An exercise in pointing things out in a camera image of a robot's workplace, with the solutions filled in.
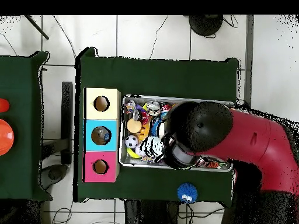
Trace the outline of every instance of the blue box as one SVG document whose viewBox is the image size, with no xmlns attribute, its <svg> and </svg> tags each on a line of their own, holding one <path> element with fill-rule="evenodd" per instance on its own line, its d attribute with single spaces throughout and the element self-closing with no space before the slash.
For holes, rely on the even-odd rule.
<svg viewBox="0 0 299 224">
<path fill-rule="evenodd" d="M 86 121 L 86 151 L 117 151 L 118 148 L 118 120 L 87 120 Z M 105 145 L 97 145 L 92 140 L 92 131 L 96 127 L 106 127 L 111 132 L 111 139 Z"/>
</svg>

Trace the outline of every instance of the floor tile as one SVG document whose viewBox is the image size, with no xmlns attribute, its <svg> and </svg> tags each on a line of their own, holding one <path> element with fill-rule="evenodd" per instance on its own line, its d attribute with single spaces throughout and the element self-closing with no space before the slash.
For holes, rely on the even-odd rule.
<svg viewBox="0 0 299 224">
<path fill-rule="evenodd" d="M 252 108 L 299 121 L 298 25 L 255 15 L 253 37 Z"/>
<path fill-rule="evenodd" d="M 217 209 L 223 208 L 223 206 L 221 206 L 217 202 L 195 202 L 194 204 L 190 204 L 190 206 L 194 212 L 200 212 L 200 213 L 201 212 L 202 213 L 210 213 Z"/>
<path fill-rule="evenodd" d="M 41 16 L 31 16 L 41 26 Z M 41 50 L 41 34 L 25 16 L 1 16 L 0 33 L 3 34 L 18 56 L 30 56 Z M 0 35 L 0 54 L 15 56 L 15 52 Z"/>
<path fill-rule="evenodd" d="M 72 212 L 114 212 L 113 199 L 89 199 L 87 202 L 77 202 L 72 206 Z"/>
<path fill-rule="evenodd" d="M 187 212 L 187 205 L 186 204 L 180 204 L 179 205 L 179 212 Z"/>
<path fill-rule="evenodd" d="M 225 61 L 227 58 L 234 57 L 239 60 L 241 68 L 244 69 L 246 50 L 246 15 L 235 15 L 235 17 L 239 23 L 238 28 L 235 29 L 223 22 L 219 31 L 215 34 L 216 38 L 205 38 L 192 32 L 191 59 Z M 231 23 L 230 15 L 224 15 L 224 18 Z"/>
<path fill-rule="evenodd" d="M 61 85 L 73 83 L 73 114 L 75 108 L 75 73 L 74 67 L 45 66 L 43 71 L 44 93 L 44 138 L 60 138 L 61 127 Z"/>
<path fill-rule="evenodd" d="M 43 224 L 51 224 L 55 212 L 43 214 Z M 57 213 L 54 223 L 66 221 L 69 217 L 69 213 Z M 113 213 L 72 213 L 71 219 L 67 224 L 113 224 Z"/>
<path fill-rule="evenodd" d="M 156 31 L 167 15 L 135 15 L 118 17 L 118 56 L 148 59 L 156 39 Z M 152 59 L 188 60 L 190 26 L 182 15 L 169 15 L 157 32 Z"/>
<path fill-rule="evenodd" d="M 206 214 L 195 214 L 195 216 L 205 216 Z M 193 217 L 192 224 L 221 224 L 223 213 L 214 213 L 206 218 Z"/>
<path fill-rule="evenodd" d="M 125 224 L 125 214 L 124 213 L 116 213 L 115 214 L 115 223 Z"/>
<path fill-rule="evenodd" d="M 115 203 L 116 203 L 116 207 L 115 207 L 115 210 L 117 212 L 124 212 L 124 201 L 123 200 L 120 200 L 118 198 L 115 199 Z"/>
<path fill-rule="evenodd" d="M 50 156 L 43 162 L 43 167 L 61 164 L 60 156 Z M 74 166 L 72 165 L 63 180 L 52 185 L 47 191 L 51 194 L 53 200 L 43 203 L 42 210 L 57 211 L 60 208 L 70 208 L 72 204 L 72 182 L 74 175 Z"/>
<path fill-rule="evenodd" d="M 180 217 L 186 217 L 187 216 L 186 213 L 180 213 L 179 215 L 180 215 Z M 186 224 L 186 219 L 181 219 L 180 217 L 178 217 L 178 224 Z"/>
<path fill-rule="evenodd" d="M 99 56 L 116 56 L 115 15 L 59 15 L 55 16 L 71 41 L 76 55 L 86 47 L 96 47 Z M 43 50 L 49 51 L 49 64 L 74 64 L 72 47 L 53 16 L 43 16 L 43 30 L 49 36 Z"/>
</svg>

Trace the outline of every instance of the green table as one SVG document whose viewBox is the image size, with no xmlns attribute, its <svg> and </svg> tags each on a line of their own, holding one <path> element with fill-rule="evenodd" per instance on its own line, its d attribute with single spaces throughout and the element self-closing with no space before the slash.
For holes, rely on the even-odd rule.
<svg viewBox="0 0 299 224">
<path fill-rule="evenodd" d="M 39 186 L 41 87 L 39 69 L 47 52 L 30 57 L 0 56 L 0 98 L 10 109 L 0 113 L 15 134 L 11 150 L 0 156 L 0 199 L 50 200 Z"/>
<path fill-rule="evenodd" d="M 82 182 L 83 88 L 117 88 L 122 95 L 236 100 L 238 60 L 166 61 L 99 58 L 86 48 L 76 60 L 74 200 L 127 198 L 177 201 L 177 188 L 190 182 L 199 201 L 231 205 L 232 172 L 121 167 L 115 183 Z"/>
</svg>

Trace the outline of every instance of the soccer ball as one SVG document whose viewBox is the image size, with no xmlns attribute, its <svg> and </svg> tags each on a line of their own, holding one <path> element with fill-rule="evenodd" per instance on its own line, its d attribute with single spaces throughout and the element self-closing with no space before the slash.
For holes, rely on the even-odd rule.
<svg viewBox="0 0 299 224">
<path fill-rule="evenodd" d="M 134 135 L 130 135 L 126 138 L 126 147 L 130 149 L 135 149 L 138 144 L 137 137 Z"/>
</svg>

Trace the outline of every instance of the orange object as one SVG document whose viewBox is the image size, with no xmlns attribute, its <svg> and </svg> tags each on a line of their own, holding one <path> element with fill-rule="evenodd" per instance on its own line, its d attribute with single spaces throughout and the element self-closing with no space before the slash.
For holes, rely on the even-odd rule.
<svg viewBox="0 0 299 224">
<path fill-rule="evenodd" d="M 4 113 L 9 109 L 9 102 L 5 99 L 0 99 L 0 113 Z"/>
<path fill-rule="evenodd" d="M 127 129 L 131 133 L 138 133 L 142 128 L 142 123 L 140 121 L 135 121 L 133 118 L 127 121 Z"/>
<path fill-rule="evenodd" d="M 6 154 L 12 147 L 14 140 L 11 126 L 0 119 L 0 156 Z"/>
<path fill-rule="evenodd" d="M 151 117 L 149 118 L 148 122 L 144 125 L 142 125 L 140 133 L 138 135 L 138 142 L 142 142 L 150 133 L 151 128 Z"/>
<path fill-rule="evenodd" d="M 210 164 L 207 166 L 208 169 L 216 169 L 218 168 L 219 163 L 218 162 L 210 162 Z"/>
</svg>

